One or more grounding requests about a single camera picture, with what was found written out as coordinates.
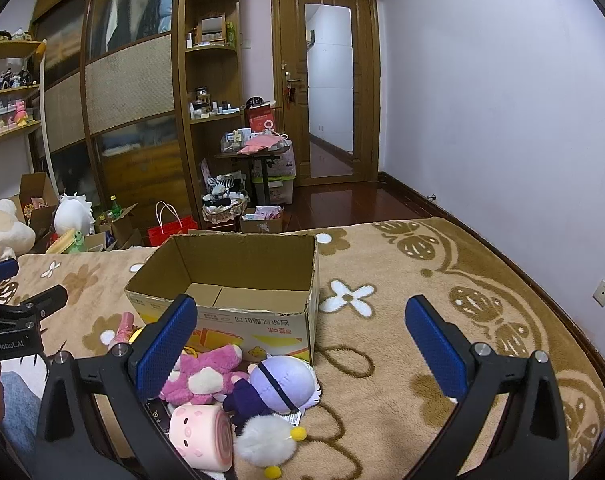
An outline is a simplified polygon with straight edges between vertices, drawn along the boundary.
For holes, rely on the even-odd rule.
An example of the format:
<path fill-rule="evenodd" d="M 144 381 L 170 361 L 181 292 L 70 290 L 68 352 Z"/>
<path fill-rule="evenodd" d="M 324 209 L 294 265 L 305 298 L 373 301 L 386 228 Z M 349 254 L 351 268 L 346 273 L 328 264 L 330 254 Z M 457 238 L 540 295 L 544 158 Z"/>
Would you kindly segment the pink bear plush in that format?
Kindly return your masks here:
<path fill-rule="evenodd" d="M 227 344 L 199 356 L 182 353 L 159 397 L 173 406 L 221 401 L 232 393 L 236 382 L 248 378 L 240 370 L 242 361 L 243 351 L 237 344 Z"/>

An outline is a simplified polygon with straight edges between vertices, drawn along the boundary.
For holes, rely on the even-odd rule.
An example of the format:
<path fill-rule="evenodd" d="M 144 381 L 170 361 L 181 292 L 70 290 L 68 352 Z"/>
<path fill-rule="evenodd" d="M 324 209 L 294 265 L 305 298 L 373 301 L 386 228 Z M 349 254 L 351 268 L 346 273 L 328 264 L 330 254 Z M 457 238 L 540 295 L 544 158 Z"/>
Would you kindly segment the pink pig roll plush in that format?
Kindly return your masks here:
<path fill-rule="evenodd" d="M 233 434 L 220 405 L 182 405 L 169 422 L 169 441 L 193 469 L 227 472 L 233 465 Z"/>

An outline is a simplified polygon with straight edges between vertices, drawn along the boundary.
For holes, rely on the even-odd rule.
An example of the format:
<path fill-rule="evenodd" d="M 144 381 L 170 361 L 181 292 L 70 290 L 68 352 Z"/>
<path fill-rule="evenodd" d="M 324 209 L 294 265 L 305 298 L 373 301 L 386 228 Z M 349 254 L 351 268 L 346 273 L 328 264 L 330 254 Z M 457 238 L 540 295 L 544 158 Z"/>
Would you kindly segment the purple haired blindfolded doll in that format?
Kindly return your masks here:
<path fill-rule="evenodd" d="M 316 406 L 322 389 L 313 368 L 293 356 L 269 356 L 248 367 L 223 401 L 237 436 L 255 416 L 304 414 Z"/>

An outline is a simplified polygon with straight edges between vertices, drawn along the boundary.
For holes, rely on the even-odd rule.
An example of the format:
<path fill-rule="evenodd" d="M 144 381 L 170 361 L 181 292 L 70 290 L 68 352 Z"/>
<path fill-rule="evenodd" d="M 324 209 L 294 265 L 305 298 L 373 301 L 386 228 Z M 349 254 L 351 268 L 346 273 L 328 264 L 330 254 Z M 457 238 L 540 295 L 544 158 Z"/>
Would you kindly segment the yellow round plush pouch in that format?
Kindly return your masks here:
<path fill-rule="evenodd" d="M 137 328 L 136 330 L 134 330 L 134 332 L 131 334 L 128 342 L 129 344 L 133 344 L 135 342 L 135 339 L 139 337 L 140 333 L 142 332 L 143 328 Z"/>

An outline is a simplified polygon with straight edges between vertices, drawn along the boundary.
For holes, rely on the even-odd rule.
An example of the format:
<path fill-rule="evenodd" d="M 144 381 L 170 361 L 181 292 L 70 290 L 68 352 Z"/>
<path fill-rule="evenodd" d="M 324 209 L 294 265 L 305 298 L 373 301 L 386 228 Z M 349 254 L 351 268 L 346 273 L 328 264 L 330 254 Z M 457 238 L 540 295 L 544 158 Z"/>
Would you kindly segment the brown box on floor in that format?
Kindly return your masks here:
<path fill-rule="evenodd" d="M 53 216 L 58 206 L 58 195 L 48 174 L 23 174 L 19 192 L 12 197 L 17 218 L 36 233 L 36 240 L 51 233 Z"/>

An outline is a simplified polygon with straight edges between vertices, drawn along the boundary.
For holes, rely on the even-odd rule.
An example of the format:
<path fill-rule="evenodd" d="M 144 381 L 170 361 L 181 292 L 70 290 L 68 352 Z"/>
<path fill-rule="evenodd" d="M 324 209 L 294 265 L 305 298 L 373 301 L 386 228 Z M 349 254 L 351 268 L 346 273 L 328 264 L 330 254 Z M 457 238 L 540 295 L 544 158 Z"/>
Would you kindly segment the white spiky hair plush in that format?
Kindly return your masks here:
<path fill-rule="evenodd" d="M 86 195 L 60 196 L 53 223 L 57 236 L 63 236 L 70 230 L 79 231 L 82 235 L 90 235 L 93 225 L 92 204 L 86 200 Z"/>

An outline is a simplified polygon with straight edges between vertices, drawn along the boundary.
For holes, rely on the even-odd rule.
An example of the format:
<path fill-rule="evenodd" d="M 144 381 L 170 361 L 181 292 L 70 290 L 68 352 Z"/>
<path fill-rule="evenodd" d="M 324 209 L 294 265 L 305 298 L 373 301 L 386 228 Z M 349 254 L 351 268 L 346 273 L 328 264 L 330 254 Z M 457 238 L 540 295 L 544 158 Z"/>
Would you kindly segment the green glass bottle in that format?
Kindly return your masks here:
<path fill-rule="evenodd" d="M 112 204 L 112 207 L 110 207 L 110 210 L 112 211 L 112 216 L 115 219 L 119 218 L 122 214 L 122 208 L 119 206 L 117 202 L 117 197 L 115 195 L 110 196 L 110 203 Z"/>

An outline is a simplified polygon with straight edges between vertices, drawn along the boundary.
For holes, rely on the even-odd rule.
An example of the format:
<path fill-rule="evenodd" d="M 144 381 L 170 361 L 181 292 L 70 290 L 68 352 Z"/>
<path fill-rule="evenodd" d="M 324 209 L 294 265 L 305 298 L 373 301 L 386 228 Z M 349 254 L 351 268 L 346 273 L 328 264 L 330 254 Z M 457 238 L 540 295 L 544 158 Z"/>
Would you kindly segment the white fluffy chick plush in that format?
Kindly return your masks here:
<path fill-rule="evenodd" d="M 234 451 L 248 464 L 260 468 L 267 479 L 280 479 L 282 465 L 307 437 L 304 427 L 294 426 L 281 416 L 259 415 L 246 422 L 235 439 Z"/>

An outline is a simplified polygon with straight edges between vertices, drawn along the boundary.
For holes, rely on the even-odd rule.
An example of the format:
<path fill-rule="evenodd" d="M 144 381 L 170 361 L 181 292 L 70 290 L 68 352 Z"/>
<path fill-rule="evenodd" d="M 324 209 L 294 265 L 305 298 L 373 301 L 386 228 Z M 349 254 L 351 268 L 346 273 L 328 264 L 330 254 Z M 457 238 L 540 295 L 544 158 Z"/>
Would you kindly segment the red paper bag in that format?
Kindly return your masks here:
<path fill-rule="evenodd" d="M 147 230 L 150 246 L 159 247 L 173 235 L 188 234 L 199 229 L 192 216 L 180 216 L 171 204 L 160 200 L 155 206 L 156 224 Z"/>

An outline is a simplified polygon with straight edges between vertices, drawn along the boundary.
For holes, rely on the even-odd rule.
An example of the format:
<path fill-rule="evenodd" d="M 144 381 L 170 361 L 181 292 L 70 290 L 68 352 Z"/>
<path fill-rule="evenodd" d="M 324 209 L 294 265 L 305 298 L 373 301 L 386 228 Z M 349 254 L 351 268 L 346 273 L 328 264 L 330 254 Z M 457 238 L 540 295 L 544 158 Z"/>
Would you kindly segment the basket of clutter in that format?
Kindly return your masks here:
<path fill-rule="evenodd" d="M 211 224 L 234 221 L 244 214 L 249 203 L 242 171 L 219 174 L 206 179 L 207 193 L 203 200 L 203 219 Z"/>

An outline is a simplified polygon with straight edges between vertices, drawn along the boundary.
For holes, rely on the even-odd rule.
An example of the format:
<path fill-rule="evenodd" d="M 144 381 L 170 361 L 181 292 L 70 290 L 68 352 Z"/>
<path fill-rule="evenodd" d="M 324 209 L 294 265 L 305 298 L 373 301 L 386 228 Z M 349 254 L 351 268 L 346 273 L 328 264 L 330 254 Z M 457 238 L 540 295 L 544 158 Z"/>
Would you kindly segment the small box of papers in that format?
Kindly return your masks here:
<path fill-rule="evenodd" d="M 247 208 L 240 216 L 243 233 L 281 233 L 284 211 L 280 205 Z"/>

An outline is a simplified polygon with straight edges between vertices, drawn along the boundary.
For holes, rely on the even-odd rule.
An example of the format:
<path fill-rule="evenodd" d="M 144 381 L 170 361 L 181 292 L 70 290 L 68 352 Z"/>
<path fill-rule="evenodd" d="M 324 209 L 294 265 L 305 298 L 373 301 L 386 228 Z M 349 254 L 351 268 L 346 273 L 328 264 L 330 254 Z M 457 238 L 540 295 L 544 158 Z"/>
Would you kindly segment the small black side table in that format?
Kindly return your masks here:
<path fill-rule="evenodd" d="M 260 174 L 261 174 L 261 185 L 262 185 L 262 198 L 265 205 L 271 204 L 271 198 L 269 193 L 269 174 L 268 165 L 275 162 L 275 159 L 279 158 L 287 151 L 287 148 L 279 148 L 275 151 L 261 150 L 252 154 L 240 154 L 240 152 L 234 153 L 219 153 L 214 155 L 217 159 L 230 159 L 230 160 L 246 160 L 248 165 L 248 178 L 249 178 L 249 195 L 250 198 L 259 204 L 258 188 L 254 182 L 255 174 L 255 161 L 258 160 L 260 163 Z"/>

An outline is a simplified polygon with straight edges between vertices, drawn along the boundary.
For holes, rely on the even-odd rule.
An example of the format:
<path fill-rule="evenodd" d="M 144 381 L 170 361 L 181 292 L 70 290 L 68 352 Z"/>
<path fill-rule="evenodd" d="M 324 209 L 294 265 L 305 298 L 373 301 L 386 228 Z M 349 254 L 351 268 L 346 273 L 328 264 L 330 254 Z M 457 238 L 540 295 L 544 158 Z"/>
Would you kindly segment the wooden wardrobe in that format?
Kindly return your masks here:
<path fill-rule="evenodd" d="M 238 0 L 37 0 L 46 43 L 44 157 L 57 191 L 130 206 L 138 226 L 167 202 L 198 214 L 200 98 L 240 118 Z"/>

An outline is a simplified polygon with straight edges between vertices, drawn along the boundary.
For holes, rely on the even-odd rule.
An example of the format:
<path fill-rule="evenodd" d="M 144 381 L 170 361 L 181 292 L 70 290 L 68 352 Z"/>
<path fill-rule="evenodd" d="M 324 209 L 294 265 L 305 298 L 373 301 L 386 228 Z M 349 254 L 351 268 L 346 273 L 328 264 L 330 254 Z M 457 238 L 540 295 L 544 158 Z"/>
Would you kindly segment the wooden door with mirror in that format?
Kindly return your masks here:
<path fill-rule="evenodd" d="M 381 118 L 375 0 L 272 0 L 274 83 L 296 183 L 376 177 Z"/>

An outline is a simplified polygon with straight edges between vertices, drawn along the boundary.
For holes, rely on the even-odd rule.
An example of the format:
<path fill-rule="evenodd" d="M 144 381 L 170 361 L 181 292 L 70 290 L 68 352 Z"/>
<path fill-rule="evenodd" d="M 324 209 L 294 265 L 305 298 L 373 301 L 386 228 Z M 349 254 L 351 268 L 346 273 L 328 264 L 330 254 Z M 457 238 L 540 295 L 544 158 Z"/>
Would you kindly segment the wall power socket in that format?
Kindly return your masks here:
<path fill-rule="evenodd" d="M 605 280 L 602 280 L 592 294 L 592 298 L 601 306 L 605 307 Z"/>

